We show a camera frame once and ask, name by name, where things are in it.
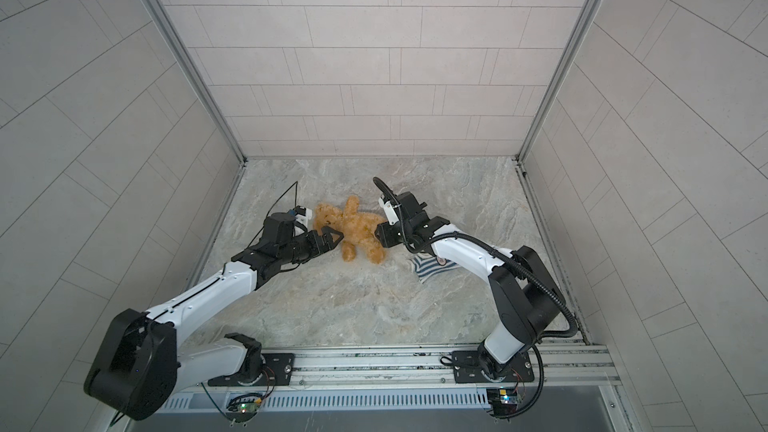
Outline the tan plush teddy bear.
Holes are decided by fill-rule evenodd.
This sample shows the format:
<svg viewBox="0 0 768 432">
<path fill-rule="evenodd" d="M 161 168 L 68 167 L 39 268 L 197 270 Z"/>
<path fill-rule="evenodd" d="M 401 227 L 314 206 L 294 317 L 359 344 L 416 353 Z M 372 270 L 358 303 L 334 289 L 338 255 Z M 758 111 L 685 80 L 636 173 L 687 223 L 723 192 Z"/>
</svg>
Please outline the tan plush teddy bear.
<svg viewBox="0 0 768 432">
<path fill-rule="evenodd" d="M 359 210 L 360 200 L 356 195 L 348 197 L 345 206 L 338 208 L 328 203 L 318 203 L 314 209 L 314 229 L 320 232 L 330 227 L 344 235 L 341 242 L 341 257 L 352 262 L 361 250 L 372 264 L 382 264 L 386 259 L 385 248 L 375 237 L 377 227 L 386 218 L 371 212 Z"/>
</svg>

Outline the blue white striped knit sweater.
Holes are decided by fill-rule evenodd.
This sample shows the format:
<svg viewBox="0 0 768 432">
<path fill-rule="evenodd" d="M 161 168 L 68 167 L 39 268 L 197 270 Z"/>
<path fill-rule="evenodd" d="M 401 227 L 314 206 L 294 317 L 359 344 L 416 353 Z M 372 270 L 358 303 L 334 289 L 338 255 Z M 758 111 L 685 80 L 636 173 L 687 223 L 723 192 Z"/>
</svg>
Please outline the blue white striped knit sweater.
<svg viewBox="0 0 768 432">
<path fill-rule="evenodd" d="M 409 259 L 412 271 L 419 281 L 424 284 L 430 278 L 445 272 L 455 271 L 461 266 L 455 262 L 429 254 L 416 254 Z"/>
</svg>

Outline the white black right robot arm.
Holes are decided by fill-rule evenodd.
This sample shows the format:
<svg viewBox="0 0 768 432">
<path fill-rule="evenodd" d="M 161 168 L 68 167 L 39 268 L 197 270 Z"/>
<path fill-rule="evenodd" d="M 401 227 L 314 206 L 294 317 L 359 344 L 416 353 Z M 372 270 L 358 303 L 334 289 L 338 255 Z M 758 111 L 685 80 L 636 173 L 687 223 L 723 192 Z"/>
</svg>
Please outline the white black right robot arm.
<svg viewBox="0 0 768 432">
<path fill-rule="evenodd" d="M 538 254 L 524 246 L 497 248 L 462 232 L 449 220 L 426 213 L 410 192 L 395 194 L 386 184 L 379 205 L 387 222 L 375 237 L 385 248 L 402 244 L 439 265 L 457 265 L 489 287 L 499 322 L 478 347 L 478 367 L 491 380 L 511 373 L 511 363 L 544 337 L 571 337 L 578 327 L 565 299 Z"/>
</svg>

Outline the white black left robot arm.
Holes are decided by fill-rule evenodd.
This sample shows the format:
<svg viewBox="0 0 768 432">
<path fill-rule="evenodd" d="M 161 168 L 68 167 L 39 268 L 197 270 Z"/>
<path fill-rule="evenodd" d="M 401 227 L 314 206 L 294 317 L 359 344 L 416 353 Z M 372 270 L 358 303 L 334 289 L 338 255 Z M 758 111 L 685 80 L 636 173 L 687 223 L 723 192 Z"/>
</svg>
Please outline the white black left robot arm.
<svg viewBox="0 0 768 432">
<path fill-rule="evenodd" d="M 311 227 L 301 206 L 265 218 L 259 240 L 221 271 L 146 311 L 131 308 L 109 324 L 84 381 L 86 395 L 134 420 L 151 416 L 174 393 L 222 377 L 250 385 L 263 377 L 262 345 L 242 333 L 182 353 L 201 325 L 271 278 L 335 249 L 342 232 Z"/>
</svg>

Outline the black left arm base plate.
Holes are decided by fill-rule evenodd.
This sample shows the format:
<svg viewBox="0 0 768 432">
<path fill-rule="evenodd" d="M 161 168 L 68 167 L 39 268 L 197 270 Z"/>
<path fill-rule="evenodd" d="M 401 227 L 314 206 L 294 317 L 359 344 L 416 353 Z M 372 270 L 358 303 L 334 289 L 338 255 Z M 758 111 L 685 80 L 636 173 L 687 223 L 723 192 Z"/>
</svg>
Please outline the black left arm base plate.
<svg viewBox="0 0 768 432">
<path fill-rule="evenodd" d="M 292 353 L 266 353 L 256 358 L 246 356 L 244 363 L 231 375 L 212 378 L 207 381 L 213 387 L 266 387 L 287 386 L 290 383 L 295 355 Z"/>
</svg>

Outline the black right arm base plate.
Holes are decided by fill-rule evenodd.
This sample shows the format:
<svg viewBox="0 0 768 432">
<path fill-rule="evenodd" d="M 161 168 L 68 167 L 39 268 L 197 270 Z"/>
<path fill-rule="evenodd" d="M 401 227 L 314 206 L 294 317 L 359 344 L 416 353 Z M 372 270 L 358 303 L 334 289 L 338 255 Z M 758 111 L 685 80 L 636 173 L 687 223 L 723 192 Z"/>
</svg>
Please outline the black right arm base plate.
<svg viewBox="0 0 768 432">
<path fill-rule="evenodd" d="M 497 362 L 480 350 L 455 350 L 441 358 L 450 367 L 458 384 L 530 383 L 535 380 L 527 352 L 514 355 L 505 363 Z"/>
</svg>

